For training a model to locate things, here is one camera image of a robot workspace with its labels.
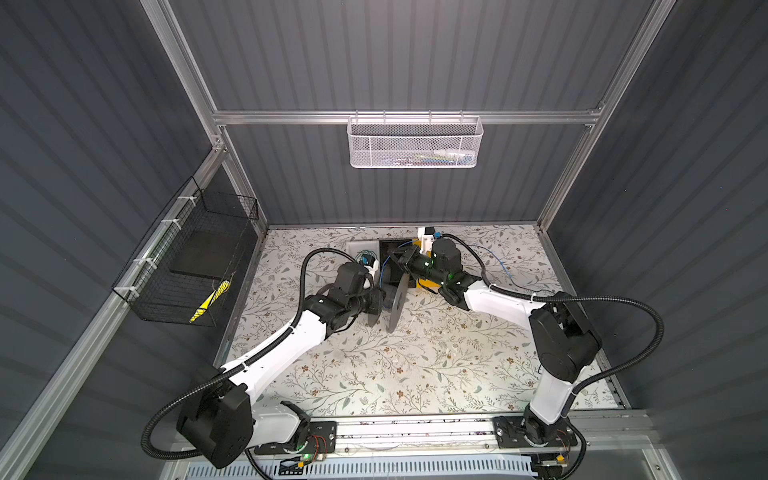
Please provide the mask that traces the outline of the grey perforated spool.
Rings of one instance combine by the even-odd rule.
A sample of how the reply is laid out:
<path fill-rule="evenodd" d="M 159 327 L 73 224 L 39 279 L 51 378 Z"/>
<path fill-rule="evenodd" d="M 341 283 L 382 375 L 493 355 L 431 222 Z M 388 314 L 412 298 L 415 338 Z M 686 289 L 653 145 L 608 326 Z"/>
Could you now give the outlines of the grey perforated spool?
<path fill-rule="evenodd" d="M 384 319 L 382 325 L 387 333 L 393 333 L 402 316 L 404 305 L 407 298 L 411 277 L 408 273 L 402 273 L 396 281 L 383 282 L 379 287 L 382 293 L 380 302 L 381 312 L 378 314 L 369 313 L 366 315 L 366 324 L 368 327 L 374 327 L 385 312 L 388 317 Z"/>

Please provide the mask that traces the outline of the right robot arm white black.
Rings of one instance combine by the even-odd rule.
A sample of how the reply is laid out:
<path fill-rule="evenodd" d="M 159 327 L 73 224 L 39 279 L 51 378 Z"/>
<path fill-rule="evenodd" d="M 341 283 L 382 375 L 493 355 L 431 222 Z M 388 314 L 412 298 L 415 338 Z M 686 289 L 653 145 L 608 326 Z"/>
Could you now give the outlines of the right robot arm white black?
<path fill-rule="evenodd" d="M 530 332 L 543 372 L 524 410 L 522 429 L 533 446 L 553 441 L 567 427 L 581 371 L 602 347 L 581 305 L 563 292 L 550 302 L 502 294 L 464 269 L 461 252 L 449 236 L 436 239 L 428 255 L 416 245 L 393 248 L 390 261 L 417 280 L 435 283 L 451 306 L 490 314 Z"/>

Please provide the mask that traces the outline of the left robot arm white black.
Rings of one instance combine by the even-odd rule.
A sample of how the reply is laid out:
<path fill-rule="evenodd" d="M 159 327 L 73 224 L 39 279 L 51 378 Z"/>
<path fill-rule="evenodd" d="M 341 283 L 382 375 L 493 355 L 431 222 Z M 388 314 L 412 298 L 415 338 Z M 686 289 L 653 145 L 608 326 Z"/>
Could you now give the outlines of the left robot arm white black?
<path fill-rule="evenodd" d="M 332 284 L 304 299 L 297 321 L 225 364 L 229 378 L 182 404 L 177 430 L 217 468 L 253 447 L 303 449 L 310 437 L 310 416 L 289 401 L 263 406 L 260 396 L 299 357 L 359 315 L 379 316 L 382 301 L 371 268 L 342 264 Z"/>

